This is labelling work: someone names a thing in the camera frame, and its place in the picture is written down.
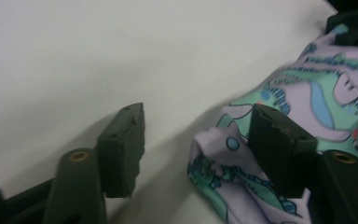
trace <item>cloth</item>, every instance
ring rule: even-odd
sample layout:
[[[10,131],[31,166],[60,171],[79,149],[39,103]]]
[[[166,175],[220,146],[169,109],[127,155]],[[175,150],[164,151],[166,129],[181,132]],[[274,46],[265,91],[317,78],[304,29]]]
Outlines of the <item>cloth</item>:
[[[224,106],[213,126],[194,137],[188,176],[226,223],[310,223],[310,193],[277,195],[247,146],[253,104],[280,110],[318,139],[318,151],[358,157],[358,47],[333,45],[347,31],[341,25],[311,42],[295,63]]]

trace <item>lavender fabric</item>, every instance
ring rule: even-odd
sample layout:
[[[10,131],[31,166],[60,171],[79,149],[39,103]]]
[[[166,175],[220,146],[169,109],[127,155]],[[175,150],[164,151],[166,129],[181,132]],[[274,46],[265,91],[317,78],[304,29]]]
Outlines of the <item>lavender fabric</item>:
[[[311,42],[295,63],[224,106],[213,126],[194,137],[188,176],[226,223],[310,223],[310,193],[277,195],[247,146],[253,104],[280,110],[318,139],[317,150],[358,157],[358,47],[333,45],[346,31],[338,26]]]

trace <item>white table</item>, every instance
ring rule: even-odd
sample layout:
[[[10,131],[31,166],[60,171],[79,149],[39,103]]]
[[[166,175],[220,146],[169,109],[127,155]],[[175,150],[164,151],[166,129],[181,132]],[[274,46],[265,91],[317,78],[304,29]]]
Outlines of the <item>white table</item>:
[[[222,223],[186,177],[192,135],[293,62],[335,11],[322,0],[0,1],[0,188],[54,176],[125,106],[146,153],[112,223]]]

